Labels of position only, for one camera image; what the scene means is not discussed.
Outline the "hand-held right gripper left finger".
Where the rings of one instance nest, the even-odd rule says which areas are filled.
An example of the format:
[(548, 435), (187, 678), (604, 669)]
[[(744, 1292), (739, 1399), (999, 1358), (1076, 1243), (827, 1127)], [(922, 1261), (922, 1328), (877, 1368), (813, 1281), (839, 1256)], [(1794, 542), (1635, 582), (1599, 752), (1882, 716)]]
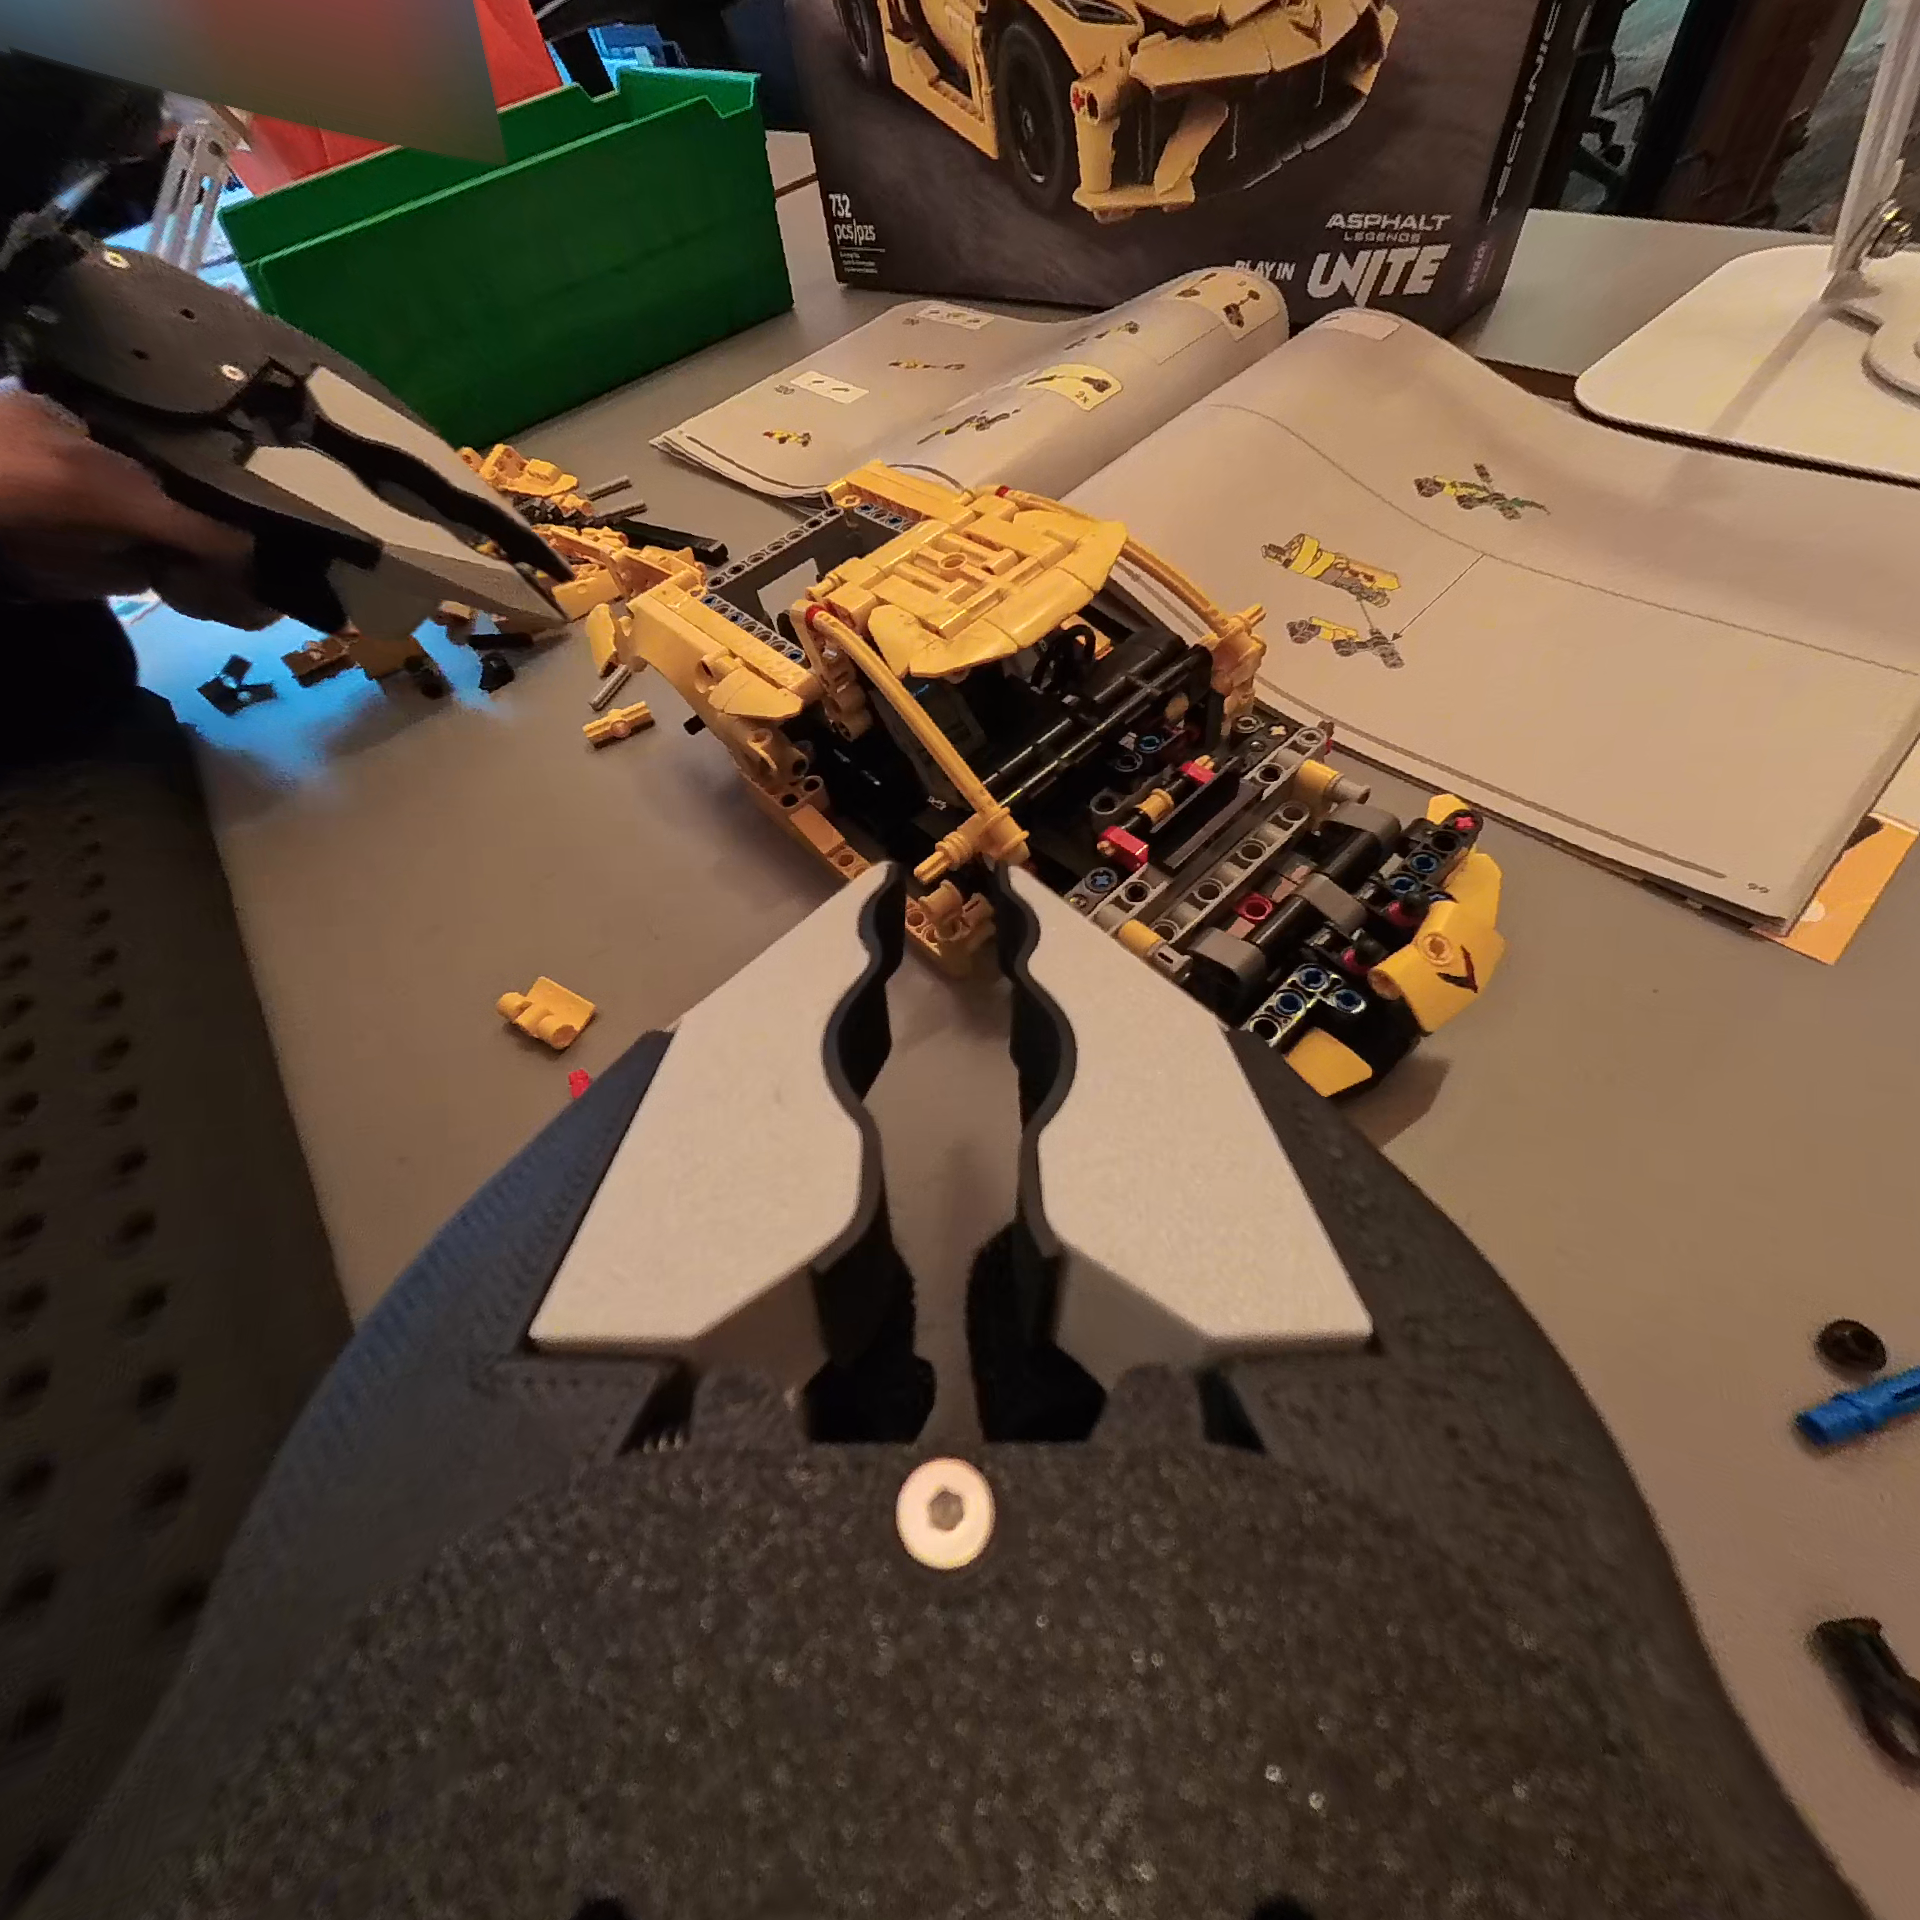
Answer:
[(902, 945), (882, 862), (677, 1022), (534, 1310), (536, 1353), (755, 1371), (827, 1443), (922, 1433), (938, 1383), (868, 1109)]

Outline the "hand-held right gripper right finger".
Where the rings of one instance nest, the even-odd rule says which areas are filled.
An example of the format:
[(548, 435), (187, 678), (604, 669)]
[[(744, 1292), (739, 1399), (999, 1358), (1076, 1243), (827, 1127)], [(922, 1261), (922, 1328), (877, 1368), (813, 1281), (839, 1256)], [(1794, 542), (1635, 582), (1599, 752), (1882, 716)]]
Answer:
[(1082, 1440), (1144, 1366), (1365, 1351), (1374, 1317), (1261, 1102), (1276, 1057), (1029, 871), (997, 888), (1019, 1141), (967, 1295), (986, 1438)]

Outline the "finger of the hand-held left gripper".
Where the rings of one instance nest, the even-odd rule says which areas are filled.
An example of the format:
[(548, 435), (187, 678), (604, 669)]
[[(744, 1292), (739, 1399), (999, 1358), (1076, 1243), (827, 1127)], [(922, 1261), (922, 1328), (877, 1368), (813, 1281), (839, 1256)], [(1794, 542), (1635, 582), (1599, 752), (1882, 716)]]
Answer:
[(255, 598), (317, 633), (414, 633), (444, 603), (546, 627), (552, 595), (508, 559), (404, 512), (372, 525), (271, 516), (254, 532)]
[(552, 548), (430, 425), (346, 375), (304, 380), (300, 437), (255, 444), (247, 478), (280, 508), (367, 537), (421, 579), (564, 579)]

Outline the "pile of yellow brick parts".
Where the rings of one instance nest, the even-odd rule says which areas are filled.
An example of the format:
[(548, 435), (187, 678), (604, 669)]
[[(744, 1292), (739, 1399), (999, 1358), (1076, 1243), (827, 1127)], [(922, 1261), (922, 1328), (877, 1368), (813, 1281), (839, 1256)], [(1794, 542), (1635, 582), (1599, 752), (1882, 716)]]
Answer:
[[(571, 471), (524, 456), (510, 444), (494, 444), (485, 453), (464, 448), (461, 456), (540, 532), (564, 566), (564, 579), (548, 585), (556, 615), (494, 615), (491, 636), (477, 633), (477, 607), (453, 600), (437, 605), (432, 621), (451, 639), (475, 649), (477, 685), (485, 694), (516, 680), (522, 652), (566, 631), (588, 636), (597, 671), (607, 673), (618, 638), (629, 621), (629, 603), (639, 591), (682, 566), (715, 568), (728, 559), (728, 548), (718, 540), (604, 508), (605, 494), (627, 487), (622, 480), (584, 488)], [(306, 639), (286, 654), (280, 664), (302, 688), (357, 671), (367, 680), (408, 680), (428, 700), (451, 694), (445, 669), (419, 639), (371, 639), (357, 629)]]

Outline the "yellow toy brick car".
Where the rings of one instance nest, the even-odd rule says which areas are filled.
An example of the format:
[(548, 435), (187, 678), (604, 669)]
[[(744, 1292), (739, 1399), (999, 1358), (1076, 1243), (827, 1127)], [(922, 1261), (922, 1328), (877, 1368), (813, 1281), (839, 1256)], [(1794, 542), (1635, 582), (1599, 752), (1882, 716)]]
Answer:
[(1324, 1097), (1383, 1081), (1503, 960), (1482, 812), (1420, 817), (1340, 772), (1331, 724), (1256, 689), (1229, 611), (1117, 518), (884, 463), (722, 566), (647, 543), (588, 615), (678, 693), (759, 809), (965, 976), (1019, 871)]

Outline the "grey desk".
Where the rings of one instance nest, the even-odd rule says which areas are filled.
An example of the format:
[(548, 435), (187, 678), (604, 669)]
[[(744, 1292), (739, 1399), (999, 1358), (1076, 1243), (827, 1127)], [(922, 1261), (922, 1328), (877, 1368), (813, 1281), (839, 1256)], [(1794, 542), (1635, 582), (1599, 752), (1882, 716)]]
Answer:
[[(654, 683), (654, 732), (584, 747), (575, 643), (495, 697), (336, 678), (234, 718), (199, 683), (228, 655), (274, 671), (291, 631), (159, 607), (132, 643), (199, 735), (355, 1317), (566, 1102), (498, 993), (595, 999), (571, 1056), (600, 1071), (830, 893)], [(1916, 1915), (1916, 1783), (1807, 1646), (1875, 1616), (1916, 1668), (1916, 1422), (1830, 1453), (1792, 1429), (1834, 1390), (1836, 1317), (1916, 1364), (1916, 867), (1822, 967), (1523, 832), (1485, 845), (1494, 990), (1343, 1113), (1575, 1368), (1781, 1783), (1875, 1915)]]

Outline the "person's left hand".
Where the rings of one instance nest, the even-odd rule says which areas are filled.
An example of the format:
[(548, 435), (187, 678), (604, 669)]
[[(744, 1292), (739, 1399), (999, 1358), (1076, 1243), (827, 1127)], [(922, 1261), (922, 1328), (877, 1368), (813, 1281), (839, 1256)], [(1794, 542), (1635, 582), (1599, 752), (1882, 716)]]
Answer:
[(154, 472), (43, 398), (2, 389), (2, 588), (14, 603), (154, 591), (245, 633), (276, 615), (251, 589), (251, 540), (167, 496)]

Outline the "white lattice stand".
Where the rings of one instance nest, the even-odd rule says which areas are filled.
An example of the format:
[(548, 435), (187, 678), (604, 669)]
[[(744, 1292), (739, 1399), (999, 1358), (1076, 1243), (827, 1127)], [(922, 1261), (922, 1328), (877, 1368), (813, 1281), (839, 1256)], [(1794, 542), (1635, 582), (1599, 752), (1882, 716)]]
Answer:
[(172, 134), (151, 214), (149, 251), (190, 275), (202, 275), (234, 157), (250, 147), (250, 117), (180, 94), (162, 99), (162, 127)]

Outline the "green storage bin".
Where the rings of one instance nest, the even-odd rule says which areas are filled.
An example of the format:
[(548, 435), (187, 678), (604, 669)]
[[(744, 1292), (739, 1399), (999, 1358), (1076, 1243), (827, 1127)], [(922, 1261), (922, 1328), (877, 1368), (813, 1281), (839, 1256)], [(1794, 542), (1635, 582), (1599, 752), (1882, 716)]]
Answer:
[(383, 151), (224, 216), (255, 303), (453, 446), (508, 441), (792, 303), (759, 80), (634, 68), (498, 117), (501, 165)]

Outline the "orange carry bag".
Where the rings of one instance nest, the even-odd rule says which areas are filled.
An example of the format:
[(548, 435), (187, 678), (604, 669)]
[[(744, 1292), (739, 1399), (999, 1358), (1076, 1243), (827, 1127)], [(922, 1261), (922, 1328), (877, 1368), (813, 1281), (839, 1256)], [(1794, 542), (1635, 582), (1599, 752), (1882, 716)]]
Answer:
[[(522, 105), (564, 84), (540, 35), (532, 4), (475, 3), (471, 12), (485, 45), (495, 107)], [(259, 196), (391, 148), (391, 141), (365, 134), (255, 113), (250, 118), (247, 147), (230, 157), (230, 168)]]

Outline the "open instruction booklet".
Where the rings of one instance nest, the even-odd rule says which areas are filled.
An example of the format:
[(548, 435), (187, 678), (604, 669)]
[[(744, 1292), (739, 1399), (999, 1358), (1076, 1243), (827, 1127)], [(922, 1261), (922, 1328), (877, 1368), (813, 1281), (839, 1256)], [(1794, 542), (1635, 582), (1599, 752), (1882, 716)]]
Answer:
[(1076, 319), (902, 300), (660, 453), (816, 500), (868, 461), (1117, 518), (1261, 689), (1830, 964), (1916, 844), (1916, 488), (1659, 444), (1415, 319), (1196, 270)]

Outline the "long blue pin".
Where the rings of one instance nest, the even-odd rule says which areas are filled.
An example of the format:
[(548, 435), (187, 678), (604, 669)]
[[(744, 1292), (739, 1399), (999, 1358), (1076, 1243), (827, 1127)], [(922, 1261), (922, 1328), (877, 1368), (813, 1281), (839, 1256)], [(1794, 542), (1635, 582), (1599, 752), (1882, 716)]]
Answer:
[(1816, 1451), (1852, 1447), (1867, 1435), (1883, 1433), (1918, 1417), (1920, 1368), (1906, 1366), (1823, 1400), (1802, 1408), (1792, 1417), (1794, 1431)]

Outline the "black pin connector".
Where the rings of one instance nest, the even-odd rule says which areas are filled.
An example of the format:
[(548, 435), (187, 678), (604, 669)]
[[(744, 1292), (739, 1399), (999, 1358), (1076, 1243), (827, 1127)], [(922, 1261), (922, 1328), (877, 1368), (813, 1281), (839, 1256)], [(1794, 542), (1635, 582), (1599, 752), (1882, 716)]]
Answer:
[(1867, 1740), (1902, 1773), (1918, 1776), (1918, 1679), (1879, 1619), (1843, 1616), (1810, 1630), (1815, 1654), (1848, 1697)]

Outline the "toy car set box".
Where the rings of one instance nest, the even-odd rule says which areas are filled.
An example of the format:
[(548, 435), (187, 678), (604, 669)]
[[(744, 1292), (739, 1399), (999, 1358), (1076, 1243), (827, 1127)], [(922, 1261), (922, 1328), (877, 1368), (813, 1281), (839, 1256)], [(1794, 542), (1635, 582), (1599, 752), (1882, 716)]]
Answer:
[(1300, 328), (1498, 300), (1591, 4), (787, 4), (839, 281), (1112, 305), (1271, 278)]

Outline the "white document stand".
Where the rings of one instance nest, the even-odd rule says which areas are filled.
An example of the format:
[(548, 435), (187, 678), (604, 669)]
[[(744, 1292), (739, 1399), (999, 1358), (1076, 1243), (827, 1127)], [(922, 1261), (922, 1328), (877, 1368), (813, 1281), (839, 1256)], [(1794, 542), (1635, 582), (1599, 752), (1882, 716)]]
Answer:
[(1827, 259), (1736, 256), (1587, 367), (1575, 404), (1668, 441), (1916, 487), (1916, 102), (1916, 4), (1888, 4)]

